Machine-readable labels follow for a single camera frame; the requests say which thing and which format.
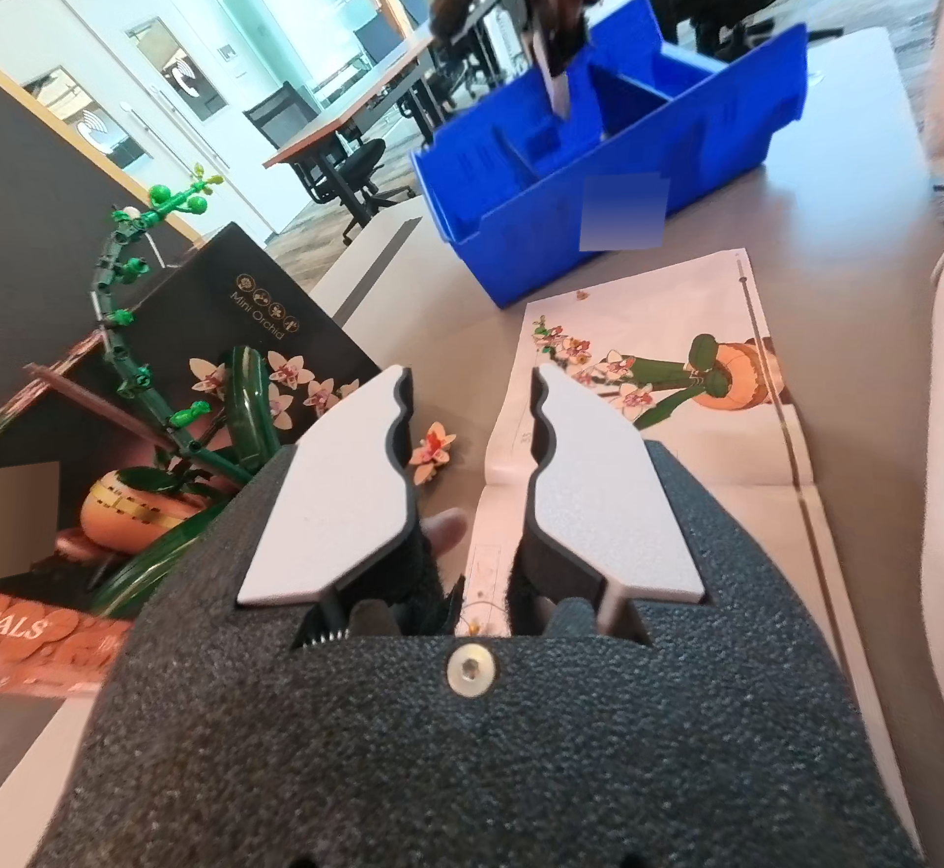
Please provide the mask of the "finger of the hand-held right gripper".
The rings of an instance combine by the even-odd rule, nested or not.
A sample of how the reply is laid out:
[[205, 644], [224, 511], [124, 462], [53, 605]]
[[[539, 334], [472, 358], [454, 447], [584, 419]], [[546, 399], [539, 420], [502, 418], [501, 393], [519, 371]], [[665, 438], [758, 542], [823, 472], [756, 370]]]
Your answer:
[[573, 53], [545, 40], [534, 40], [532, 54], [553, 114], [560, 120], [569, 120], [571, 96], [567, 70], [573, 60]]

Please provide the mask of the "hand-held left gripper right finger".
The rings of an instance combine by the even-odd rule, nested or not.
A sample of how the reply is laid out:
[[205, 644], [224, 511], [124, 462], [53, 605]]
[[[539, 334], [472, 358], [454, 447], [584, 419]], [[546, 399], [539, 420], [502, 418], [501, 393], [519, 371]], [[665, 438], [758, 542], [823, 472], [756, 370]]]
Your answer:
[[563, 370], [532, 371], [531, 455], [516, 549], [516, 634], [540, 636], [566, 600], [593, 630], [646, 638], [632, 603], [701, 605], [706, 589], [647, 444]]

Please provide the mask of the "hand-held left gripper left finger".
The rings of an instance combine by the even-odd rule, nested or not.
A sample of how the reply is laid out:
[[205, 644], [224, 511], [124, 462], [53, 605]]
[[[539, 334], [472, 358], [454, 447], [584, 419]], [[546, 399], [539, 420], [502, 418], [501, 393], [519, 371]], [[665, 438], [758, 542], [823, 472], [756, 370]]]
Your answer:
[[429, 556], [407, 474], [412, 415], [412, 372], [395, 365], [299, 439], [239, 607], [307, 607], [300, 636], [346, 636], [360, 602], [398, 606], [421, 591]]

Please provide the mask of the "blue plastic divided bin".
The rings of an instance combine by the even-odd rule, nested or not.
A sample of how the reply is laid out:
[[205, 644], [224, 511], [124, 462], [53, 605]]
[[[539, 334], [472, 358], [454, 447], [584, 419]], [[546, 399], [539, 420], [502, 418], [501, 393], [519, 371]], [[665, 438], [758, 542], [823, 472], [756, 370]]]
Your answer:
[[568, 119], [529, 69], [413, 155], [432, 220], [507, 307], [589, 258], [586, 180], [654, 175], [672, 215], [763, 164], [774, 135], [802, 116], [807, 40], [795, 25], [723, 63], [666, 42], [649, 0], [630, 0], [589, 30], [568, 67]]

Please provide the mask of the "person's left hand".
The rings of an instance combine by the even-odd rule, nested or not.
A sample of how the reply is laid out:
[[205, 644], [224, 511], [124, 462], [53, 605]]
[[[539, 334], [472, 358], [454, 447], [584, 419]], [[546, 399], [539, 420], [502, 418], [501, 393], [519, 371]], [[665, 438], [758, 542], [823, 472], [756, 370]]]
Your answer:
[[438, 560], [463, 541], [468, 529], [468, 517], [461, 508], [449, 508], [424, 518], [421, 528], [429, 542], [432, 558]]

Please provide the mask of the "flower print instruction booklet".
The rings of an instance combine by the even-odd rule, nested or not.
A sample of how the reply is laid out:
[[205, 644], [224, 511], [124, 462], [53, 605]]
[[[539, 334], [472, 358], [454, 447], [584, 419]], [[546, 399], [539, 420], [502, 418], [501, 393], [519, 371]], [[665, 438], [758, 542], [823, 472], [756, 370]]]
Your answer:
[[879, 772], [915, 820], [746, 250], [725, 250], [525, 310], [485, 452], [459, 633], [510, 632], [506, 591], [531, 456], [532, 370], [554, 364], [656, 441], [742, 525], [794, 587], [846, 674]]

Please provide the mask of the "pink toy orchid flower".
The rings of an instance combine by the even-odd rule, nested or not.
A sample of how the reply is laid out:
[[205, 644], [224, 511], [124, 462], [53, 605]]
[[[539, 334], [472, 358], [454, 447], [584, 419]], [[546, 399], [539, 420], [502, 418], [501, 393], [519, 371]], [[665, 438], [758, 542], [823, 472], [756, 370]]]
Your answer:
[[413, 471], [413, 484], [421, 487], [434, 479], [439, 471], [450, 461], [456, 435], [446, 431], [440, 422], [434, 422], [428, 428], [419, 445], [413, 449], [409, 466]]

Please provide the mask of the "toy brick orchid plant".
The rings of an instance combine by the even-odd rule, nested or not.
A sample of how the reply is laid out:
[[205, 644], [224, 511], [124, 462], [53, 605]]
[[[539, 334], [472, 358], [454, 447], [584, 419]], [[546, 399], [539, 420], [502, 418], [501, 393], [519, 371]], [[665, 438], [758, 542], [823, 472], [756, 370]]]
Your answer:
[[128, 618], [139, 609], [230, 502], [218, 482], [240, 491], [281, 448], [272, 409], [280, 390], [257, 349], [235, 345], [196, 373], [197, 392], [216, 399], [219, 408], [206, 399], [175, 407], [159, 391], [151, 366], [132, 352], [126, 331], [134, 313], [114, 303], [116, 286], [130, 286], [150, 271], [148, 261], [132, 254], [133, 246], [150, 239], [172, 214], [204, 214], [224, 181], [196, 164], [186, 189], [156, 184], [143, 210], [114, 208], [112, 231], [93, 269], [89, 297], [104, 361], [119, 381], [118, 397], [133, 409], [132, 422], [158, 440], [151, 465], [100, 477], [79, 516], [90, 541], [132, 557], [94, 599], [92, 612], [101, 617]]

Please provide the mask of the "wooden edged office table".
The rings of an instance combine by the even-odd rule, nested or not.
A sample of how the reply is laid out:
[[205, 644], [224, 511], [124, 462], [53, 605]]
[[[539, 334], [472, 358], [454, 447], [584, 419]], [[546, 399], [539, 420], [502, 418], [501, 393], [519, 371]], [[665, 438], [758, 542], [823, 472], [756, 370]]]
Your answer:
[[353, 221], [360, 227], [367, 225], [376, 214], [374, 201], [370, 204], [361, 201], [348, 179], [329, 163], [327, 143], [347, 127], [367, 133], [398, 101], [406, 99], [411, 104], [413, 120], [424, 143], [431, 145], [435, 130], [445, 122], [442, 107], [434, 98], [427, 79], [427, 73], [433, 68], [430, 48], [434, 41], [429, 22], [422, 23], [351, 89], [311, 120], [285, 146], [278, 148], [264, 162], [264, 168], [313, 161], [316, 169], [335, 189]]

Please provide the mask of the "black flower print box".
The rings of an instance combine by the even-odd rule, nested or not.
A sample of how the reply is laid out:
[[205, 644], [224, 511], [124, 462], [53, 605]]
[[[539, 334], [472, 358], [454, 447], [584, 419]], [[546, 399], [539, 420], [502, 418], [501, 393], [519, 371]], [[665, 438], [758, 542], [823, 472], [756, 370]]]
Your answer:
[[[336, 320], [235, 225], [149, 284], [126, 338], [175, 407], [206, 399], [198, 371], [235, 345], [257, 349], [280, 394], [281, 446], [297, 441], [380, 369]], [[131, 420], [97, 327], [2, 405], [2, 695], [85, 698], [103, 684], [132, 621], [92, 612], [132, 562], [90, 541], [79, 516], [89, 489], [115, 470], [151, 465], [156, 437]], [[189, 553], [195, 544], [183, 554]]]

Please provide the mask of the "door with round sign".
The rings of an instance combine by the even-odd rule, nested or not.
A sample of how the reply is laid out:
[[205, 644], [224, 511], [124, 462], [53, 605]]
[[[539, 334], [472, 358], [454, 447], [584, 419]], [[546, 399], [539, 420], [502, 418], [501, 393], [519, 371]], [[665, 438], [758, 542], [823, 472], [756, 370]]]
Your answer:
[[135, 25], [125, 36], [197, 119], [207, 120], [227, 107], [228, 102], [161, 18]]
[[23, 88], [117, 167], [134, 172], [147, 150], [63, 67], [41, 73]]

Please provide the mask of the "black board with wooden edge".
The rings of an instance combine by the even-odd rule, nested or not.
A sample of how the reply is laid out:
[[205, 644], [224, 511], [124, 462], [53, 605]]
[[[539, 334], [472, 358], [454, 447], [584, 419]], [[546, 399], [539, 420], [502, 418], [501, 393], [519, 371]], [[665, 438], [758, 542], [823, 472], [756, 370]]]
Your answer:
[[112, 207], [144, 189], [80, 146], [62, 121], [2, 74], [1, 397], [51, 366], [96, 327], [89, 285]]

